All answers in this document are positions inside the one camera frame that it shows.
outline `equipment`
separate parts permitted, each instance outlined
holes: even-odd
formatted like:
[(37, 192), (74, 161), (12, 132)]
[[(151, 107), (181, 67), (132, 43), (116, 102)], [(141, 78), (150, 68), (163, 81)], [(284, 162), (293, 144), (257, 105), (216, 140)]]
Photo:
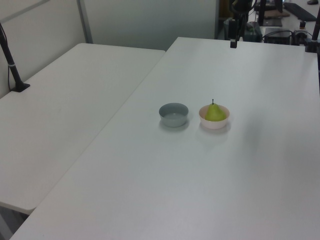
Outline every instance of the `equipment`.
[(290, 45), (290, 37), (289, 29), (267, 27), (265, 29), (264, 43)]
[(8, 47), (7, 37), (6, 37), (5, 31), (4, 31), (1, 23), (0, 23), (0, 45), (2, 47), (4, 56), (5, 56), (6, 61), (8, 63), (8, 67), (10, 68), (12, 76), (15, 81), (15, 88), (11, 89), (11, 91), (21, 93), (23, 90), (30, 87), (30, 84), (26, 84), (21, 81), (16, 64), (15, 64), (14, 59), (12, 58), (12, 55), (10, 53), (10, 50)]
[(284, 2), (283, 6), (286, 10), (288, 10), (293, 15), (297, 16), (297, 18), (302, 21), (314, 22), (317, 20), (317, 18), (313, 16), (310, 12), (304, 10), (302, 7), (295, 3)]
[[(283, 12), (283, 3), (282, 0), (274, 0), (275, 8), (282, 13)], [(266, 11), (266, 0), (260, 1), (260, 10), (259, 10), (259, 17), (258, 23), (260, 26), (274, 26), (274, 27), (282, 27), (281, 19), (264, 19), (265, 18), (265, 11)]]
[(234, 13), (234, 20), (229, 22), (228, 38), (230, 47), (237, 48), (237, 41), (245, 34), (249, 12), (254, 9), (257, 0), (229, 0), (229, 9)]

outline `floor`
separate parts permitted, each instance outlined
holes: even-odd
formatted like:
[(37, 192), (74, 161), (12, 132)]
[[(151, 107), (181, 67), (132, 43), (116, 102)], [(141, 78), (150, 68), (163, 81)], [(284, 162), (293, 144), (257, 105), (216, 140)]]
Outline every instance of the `floor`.
[(9, 240), (28, 215), (0, 206), (0, 240)]

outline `bowl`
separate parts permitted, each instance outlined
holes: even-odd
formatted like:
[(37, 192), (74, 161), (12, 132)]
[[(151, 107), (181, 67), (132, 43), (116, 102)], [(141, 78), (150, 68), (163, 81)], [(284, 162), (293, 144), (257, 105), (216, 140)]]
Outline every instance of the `bowl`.
[(207, 114), (209, 105), (203, 106), (200, 109), (200, 111), (199, 111), (200, 121), (201, 121), (201, 124), (204, 127), (208, 128), (208, 129), (221, 129), (227, 124), (230, 112), (229, 112), (228, 108), (226, 108), (225, 106), (219, 105), (219, 107), (225, 113), (225, 116), (226, 116), (225, 120), (222, 120), (222, 121), (208, 121), (208, 120), (205, 120), (205, 116)]
[(159, 114), (164, 125), (176, 128), (187, 121), (188, 108), (181, 103), (168, 103), (160, 107)]

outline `white bowl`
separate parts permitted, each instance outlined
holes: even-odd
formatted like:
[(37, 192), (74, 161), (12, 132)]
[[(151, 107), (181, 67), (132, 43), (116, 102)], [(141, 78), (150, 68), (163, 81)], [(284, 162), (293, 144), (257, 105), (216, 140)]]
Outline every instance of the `white bowl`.
[(225, 113), (226, 119), (222, 121), (208, 121), (205, 120), (209, 105), (203, 106), (199, 111), (201, 124), (208, 129), (221, 129), (223, 128), (228, 121), (230, 112), (225, 106), (219, 105), (220, 109)]

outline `gray bowl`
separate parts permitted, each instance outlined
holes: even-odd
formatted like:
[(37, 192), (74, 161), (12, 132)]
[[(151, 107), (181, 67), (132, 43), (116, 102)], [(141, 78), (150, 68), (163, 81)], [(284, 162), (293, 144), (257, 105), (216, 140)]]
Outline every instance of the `gray bowl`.
[(185, 124), (188, 112), (188, 108), (181, 103), (168, 103), (159, 109), (162, 123), (172, 128)]

